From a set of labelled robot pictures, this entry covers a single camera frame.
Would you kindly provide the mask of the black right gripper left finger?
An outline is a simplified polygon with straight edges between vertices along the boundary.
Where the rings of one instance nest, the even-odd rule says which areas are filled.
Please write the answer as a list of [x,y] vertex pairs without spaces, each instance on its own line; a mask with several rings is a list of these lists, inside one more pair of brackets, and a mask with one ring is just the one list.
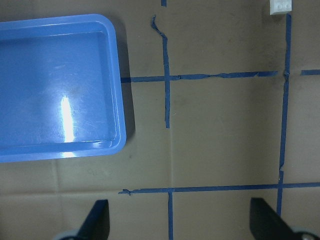
[[76,234],[80,240],[107,240],[110,234],[110,212],[107,199],[97,200]]

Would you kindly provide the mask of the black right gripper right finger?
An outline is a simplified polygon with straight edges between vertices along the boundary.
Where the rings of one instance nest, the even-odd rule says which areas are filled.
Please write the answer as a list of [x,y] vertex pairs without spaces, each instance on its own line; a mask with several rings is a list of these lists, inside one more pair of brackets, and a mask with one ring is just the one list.
[[293,230],[263,198],[251,198],[249,229],[255,240],[296,240]]

